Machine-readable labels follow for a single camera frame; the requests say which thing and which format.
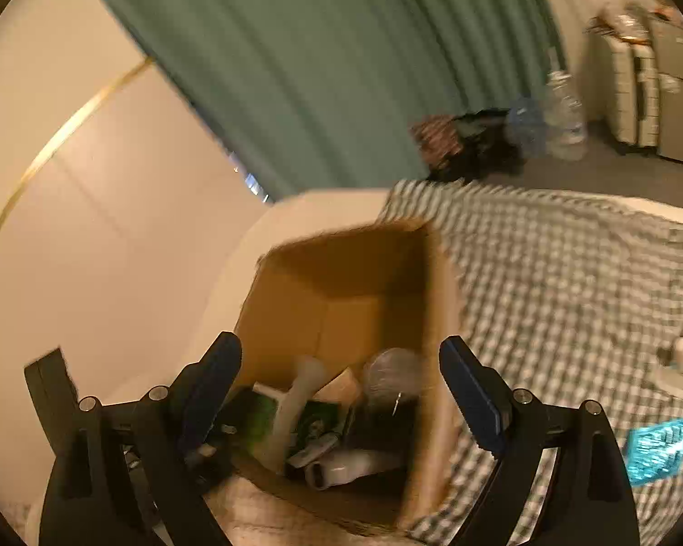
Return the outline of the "teal blister pill pack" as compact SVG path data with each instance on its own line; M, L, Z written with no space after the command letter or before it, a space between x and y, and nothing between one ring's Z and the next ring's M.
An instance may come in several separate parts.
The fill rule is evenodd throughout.
M683 418L633 429L624 462L632 487L677 476L683 467Z

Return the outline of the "clear water jug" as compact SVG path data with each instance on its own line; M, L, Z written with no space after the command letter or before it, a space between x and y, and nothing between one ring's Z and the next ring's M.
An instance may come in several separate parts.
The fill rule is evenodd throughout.
M566 71L550 71L543 113L548 153L567 162L584 158L587 152L585 111Z

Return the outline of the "white drawer cabinet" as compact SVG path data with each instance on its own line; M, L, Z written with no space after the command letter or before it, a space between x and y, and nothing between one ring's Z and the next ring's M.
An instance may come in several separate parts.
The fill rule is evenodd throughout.
M650 45L595 35L603 113L613 137L634 148L659 143L660 94L655 53Z

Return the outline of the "green white paper box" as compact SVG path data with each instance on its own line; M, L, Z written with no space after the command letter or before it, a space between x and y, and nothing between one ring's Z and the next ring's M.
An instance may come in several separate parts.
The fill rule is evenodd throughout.
M241 445L258 455L274 424L277 407L285 397L285 392L260 383L241 388L220 411L220 429L234 429ZM292 445L287 455L297 454L323 435L340 434L348 414L349 408L345 405L309 400L292 432Z

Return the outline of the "round grey lidded container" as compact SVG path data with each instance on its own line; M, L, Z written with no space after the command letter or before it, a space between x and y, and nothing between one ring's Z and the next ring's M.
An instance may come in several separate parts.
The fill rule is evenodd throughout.
M395 410L422 391L422 359L412 350L391 348L372 358L362 371L362 388L372 410Z

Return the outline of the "brown patterned bag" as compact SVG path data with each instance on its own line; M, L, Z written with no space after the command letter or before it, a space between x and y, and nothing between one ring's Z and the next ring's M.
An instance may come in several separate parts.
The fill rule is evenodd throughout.
M423 162L431 172L444 169L450 158L463 151L455 122L455 115L435 115L409 129Z

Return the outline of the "grey mini fridge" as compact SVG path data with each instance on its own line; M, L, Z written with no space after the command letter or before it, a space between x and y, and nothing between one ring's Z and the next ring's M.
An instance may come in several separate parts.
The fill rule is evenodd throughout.
M652 16L650 33L660 78L659 155L683 163L683 28Z

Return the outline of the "brown cardboard box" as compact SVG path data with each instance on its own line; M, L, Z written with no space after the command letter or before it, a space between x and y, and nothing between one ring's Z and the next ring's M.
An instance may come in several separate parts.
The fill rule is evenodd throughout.
M357 535L404 532L434 513L458 436L458 408L439 371L440 344L460 330L455 282L442 238L421 219L335 231L266 252L234 327L243 346L235 389L254 382L290 388L302 356L322 362L328 377L361 375L387 349L418 355L422 388L407 431L382 439L411 451L406 469L390 480L314 490L268 470L233 442L238 475Z

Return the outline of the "green curtain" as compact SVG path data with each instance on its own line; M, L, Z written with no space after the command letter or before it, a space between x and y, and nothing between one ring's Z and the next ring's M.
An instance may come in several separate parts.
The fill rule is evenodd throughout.
M103 0L274 200L421 179L432 115L543 94L549 0Z

